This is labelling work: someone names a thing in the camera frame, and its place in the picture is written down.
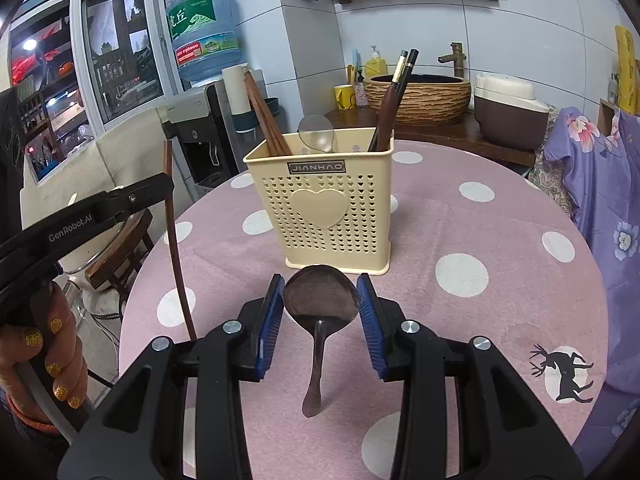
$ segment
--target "bronze faucet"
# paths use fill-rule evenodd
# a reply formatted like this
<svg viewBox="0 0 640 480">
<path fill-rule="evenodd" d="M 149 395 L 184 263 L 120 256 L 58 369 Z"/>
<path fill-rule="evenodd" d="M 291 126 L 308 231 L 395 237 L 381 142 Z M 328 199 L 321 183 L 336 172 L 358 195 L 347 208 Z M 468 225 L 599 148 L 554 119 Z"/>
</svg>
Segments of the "bronze faucet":
<svg viewBox="0 0 640 480">
<path fill-rule="evenodd" d="M 453 54 L 448 56 L 440 56 L 438 62 L 449 63 L 453 61 L 453 73 L 456 77 L 465 77 L 465 59 L 466 54 L 462 52 L 462 43 L 451 43 Z"/>
</svg>

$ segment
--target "wooden stool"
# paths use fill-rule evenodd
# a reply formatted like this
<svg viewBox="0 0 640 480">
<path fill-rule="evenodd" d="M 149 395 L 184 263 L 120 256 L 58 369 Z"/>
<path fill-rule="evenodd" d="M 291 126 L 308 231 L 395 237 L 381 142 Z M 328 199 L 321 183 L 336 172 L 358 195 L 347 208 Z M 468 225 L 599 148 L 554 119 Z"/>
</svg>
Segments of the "wooden stool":
<svg viewBox="0 0 640 480">
<path fill-rule="evenodd" d="M 142 268 L 140 256 L 136 254 L 136 247 L 142 242 L 147 251 L 154 248 L 147 232 L 152 219 L 151 211 L 145 209 L 126 220 L 124 227 L 113 239 L 113 242 L 84 272 L 84 276 L 93 288 L 98 289 L 104 282 L 109 282 L 118 292 L 121 300 L 127 301 L 129 298 L 129 291 L 126 287 L 127 280 L 134 269 L 136 272 L 140 272 Z M 116 277 L 115 273 L 126 261 L 129 262 L 129 269 L 121 277 Z"/>
</svg>

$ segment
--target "polka dot tablecloth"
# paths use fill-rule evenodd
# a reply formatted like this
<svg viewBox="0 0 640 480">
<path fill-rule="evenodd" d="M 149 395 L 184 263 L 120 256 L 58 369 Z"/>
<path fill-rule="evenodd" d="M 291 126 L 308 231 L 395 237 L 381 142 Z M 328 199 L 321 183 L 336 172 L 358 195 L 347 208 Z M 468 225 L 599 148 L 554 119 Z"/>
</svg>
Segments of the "polka dot tablecloth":
<svg viewBox="0 0 640 480">
<path fill-rule="evenodd" d="M 491 338 L 572 442 L 607 364 L 606 300 L 587 244 L 546 194 L 498 164 L 421 142 L 399 140 L 396 150 L 391 267 L 372 277 L 377 293 L 442 337 Z M 248 173 L 195 203 L 177 221 L 177 235 L 199 336 L 263 296 L 273 273 L 294 273 Z M 188 338 L 166 241 L 156 244 L 130 294 L 121 370 L 161 334 Z M 241 383 L 254 478 L 388 478 L 402 384 L 378 380 L 356 319 L 328 339 L 322 412 L 305 418 L 312 348 L 312 337 L 283 316 L 265 380 Z M 194 406 L 190 390 L 184 460 L 191 476 Z M 455 420 L 449 473 L 457 463 Z"/>
</svg>

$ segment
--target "silver bolt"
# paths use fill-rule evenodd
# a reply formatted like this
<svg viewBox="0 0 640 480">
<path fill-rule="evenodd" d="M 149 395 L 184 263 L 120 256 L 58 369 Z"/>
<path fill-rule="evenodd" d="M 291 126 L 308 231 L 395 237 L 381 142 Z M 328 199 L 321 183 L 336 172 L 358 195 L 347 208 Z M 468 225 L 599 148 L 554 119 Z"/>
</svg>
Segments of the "silver bolt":
<svg viewBox="0 0 640 480">
<path fill-rule="evenodd" d="M 478 350 L 488 350 L 489 348 L 491 348 L 491 341 L 489 341 L 483 335 L 479 335 L 478 337 L 474 338 L 474 346 Z"/>
<path fill-rule="evenodd" d="M 415 334 L 420 330 L 420 324 L 417 321 L 407 320 L 403 321 L 400 328 L 403 332 L 407 332 L 408 334 Z"/>
<path fill-rule="evenodd" d="M 156 337 L 151 342 L 151 348 L 153 348 L 156 352 L 166 350 L 169 348 L 169 340 L 165 337 Z"/>
<path fill-rule="evenodd" d="M 227 321 L 223 326 L 222 330 L 227 334 L 235 334 L 236 332 L 240 332 L 242 330 L 242 323 L 233 319 L 231 321 Z"/>
</svg>

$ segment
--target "metal spoon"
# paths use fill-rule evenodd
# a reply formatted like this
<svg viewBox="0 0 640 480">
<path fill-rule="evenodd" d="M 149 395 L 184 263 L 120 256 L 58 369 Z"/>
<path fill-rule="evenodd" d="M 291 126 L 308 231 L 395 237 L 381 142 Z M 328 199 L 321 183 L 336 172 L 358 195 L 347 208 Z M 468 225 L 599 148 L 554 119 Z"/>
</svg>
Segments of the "metal spoon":
<svg viewBox="0 0 640 480">
<path fill-rule="evenodd" d="M 302 401 L 302 413 L 320 412 L 324 341 L 346 327 L 358 315 L 358 293 L 340 270 L 326 265 L 305 267 L 296 272 L 284 288 L 284 306 L 291 317 L 314 338 L 311 380 Z"/>
<path fill-rule="evenodd" d="M 308 115 L 303 117 L 298 125 L 298 135 L 312 150 L 319 152 L 334 152 L 334 126 L 322 115 Z"/>
</svg>

